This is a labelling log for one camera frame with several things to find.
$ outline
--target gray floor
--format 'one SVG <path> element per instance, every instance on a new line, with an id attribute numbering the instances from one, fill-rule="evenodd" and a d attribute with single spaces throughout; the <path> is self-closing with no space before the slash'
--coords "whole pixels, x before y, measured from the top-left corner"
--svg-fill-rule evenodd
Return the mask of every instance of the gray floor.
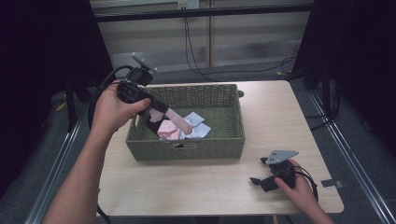
<path id="1" fill-rule="evenodd" d="M 204 72 L 221 70 L 262 70 L 278 65 L 279 62 L 254 63 L 246 65 L 224 66 L 219 68 L 202 69 Z M 285 70 L 290 70 L 292 64 L 287 64 Z M 242 81 L 242 80 L 273 80 L 279 78 L 276 71 L 281 71 L 281 67 L 268 72 L 230 72 L 227 74 L 210 75 L 214 80 L 219 81 Z M 156 74 L 153 83 L 169 82 L 207 82 L 207 79 L 193 73 L 190 70 L 177 72 L 165 72 Z M 292 86 L 296 98 L 305 115 L 314 115 L 318 111 L 315 109 L 310 99 L 310 94 L 304 89 L 302 79 L 293 80 Z M 55 95 L 54 101 L 63 96 L 63 93 Z M 55 161 L 59 149 L 62 147 L 67 135 L 67 113 L 66 110 L 54 112 L 51 110 L 42 131 L 42 139 L 36 147 L 35 154 L 25 166 L 21 175 L 8 188 L 4 197 L 0 200 L 0 223 L 23 223 L 27 218 L 34 202 L 44 185 L 51 166 Z M 59 186 L 68 170 L 73 165 L 75 158 L 82 147 L 88 127 L 86 125 L 86 115 L 82 115 L 83 125 L 81 134 L 76 139 L 73 150 L 67 157 L 61 177 L 56 185 Z M 310 127 L 315 127 L 321 123 L 320 119 L 308 119 Z M 336 124 L 348 141 L 351 152 L 356 155 L 362 167 L 378 188 L 380 194 L 385 198 L 392 212 L 396 209 L 396 158 L 384 148 L 380 139 L 375 133 L 367 132 L 364 128 L 364 119 L 351 106 L 345 97 L 341 97 L 340 112 L 335 119 Z M 368 200 L 360 183 L 351 172 L 349 165 L 344 159 L 340 149 L 335 144 L 332 136 L 326 127 L 314 130 L 312 134 L 318 144 L 318 148 L 329 168 L 332 178 L 340 180 L 344 184 L 338 191 L 345 205 L 345 210 L 341 214 L 333 214 L 332 218 L 336 223 L 382 223 Z M 303 215 L 290 216 L 294 223 L 309 223 Z M 191 217 L 113 217 L 113 223 L 194 223 Z M 278 218 L 279 223 L 288 223 L 284 217 Z M 273 223 L 272 217 L 221 217 L 219 223 Z"/>

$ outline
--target human arm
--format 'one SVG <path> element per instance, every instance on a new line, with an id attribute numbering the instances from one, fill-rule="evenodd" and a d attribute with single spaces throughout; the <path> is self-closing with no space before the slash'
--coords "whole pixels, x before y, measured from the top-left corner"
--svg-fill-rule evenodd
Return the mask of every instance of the human arm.
<path id="1" fill-rule="evenodd" d="M 110 85 L 102 93 L 88 139 L 43 223 L 95 223 L 99 181 L 110 139 L 128 119 L 148 106 L 149 99 L 130 105 L 121 102 L 117 98 L 117 85 Z"/>
<path id="2" fill-rule="evenodd" d="M 300 164 L 298 164 L 296 161 L 290 160 L 290 162 L 294 166 L 300 167 Z M 298 167 L 295 167 L 294 169 L 298 172 L 301 172 L 301 169 Z M 313 223 L 334 223 L 329 215 L 326 214 L 318 204 L 314 194 L 312 193 L 312 189 L 304 176 L 296 174 L 294 189 L 291 189 L 282 179 L 278 177 L 275 178 L 275 182 L 279 188 L 288 195 L 291 202 L 303 213 L 305 213 Z"/>

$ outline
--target wall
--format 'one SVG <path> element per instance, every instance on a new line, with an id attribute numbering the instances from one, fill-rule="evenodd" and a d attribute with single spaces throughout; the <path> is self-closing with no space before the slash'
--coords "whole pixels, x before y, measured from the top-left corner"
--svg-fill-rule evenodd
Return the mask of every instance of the wall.
<path id="1" fill-rule="evenodd" d="M 290 5 L 312 3 L 312 0 L 300 1 L 260 1 L 260 0 L 201 0 L 200 8 L 210 7 L 256 7 L 271 5 Z M 159 10 L 176 10 L 177 1 L 105 1 L 91 0 L 95 14 L 136 13 Z M 285 52 L 259 52 L 258 57 L 283 57 L 297 53 L 304 34 L 309 12 L 222 16 L 212 18 L 189 18 L 191 42 L 194 49 L 201 52 L 205 65 L 216 65 L 227 60 L 227 53 L 216 53 L 224 47 L 241 47 L 251 44 L 274 43 L 283 48 L 285 42 L 292 43 L 290 50 Z M 117 21 L 99 24 L 106 42 L 106 47 L 113 58 L 130 52 L 183 52 L 185 44 L 185 23 L 183 19 L 149 20 L 149 21 Z"/>

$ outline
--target person's left hand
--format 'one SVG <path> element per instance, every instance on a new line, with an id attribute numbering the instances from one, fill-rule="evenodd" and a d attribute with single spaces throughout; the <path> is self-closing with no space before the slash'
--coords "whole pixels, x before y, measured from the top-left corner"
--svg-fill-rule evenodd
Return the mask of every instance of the person's left hand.
<path id="1" fill-rule="evenodd" d="M 117 87 L 117 84 L 110 85 L 99 97 L 93 115 L 92 131 L 114 133 L 129 119 L 133 118 L 134 114 L 149 106 L 149 99 L 125 104 L 117 97 Z"/>

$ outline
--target human hand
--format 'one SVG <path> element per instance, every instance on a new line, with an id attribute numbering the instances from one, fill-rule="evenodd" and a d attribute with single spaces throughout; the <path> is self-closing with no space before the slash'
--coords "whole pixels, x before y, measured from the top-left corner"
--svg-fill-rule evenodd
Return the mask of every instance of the human hand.
<path id="1" fill-rule="evenodd" d="M 122 127 L 134 114 L 146 109 L 149 99 L 144 99 L 133 104 L 125 104 L 117 97 L 118 85 L 112 84 L 102 92 L 99 97 L 92 121 L 92 131 L 106 131 L 114 133 Z"/>
<path id="2" fill-rule="evenodd" d="M 300 167 L 296 161 L 289 159 L 293 166 Z M 296 172 L 301 172 L 301 169 L 295 167 Z M 276 177 L 275 182 L 290 198 L 291 202 L 304 213 L 313 206 L 318 206 L 318 202 L 309 186 L 308 181 L 303 175 L 295 175 L 295 188 L 291 189 L 281 178 Z"/>

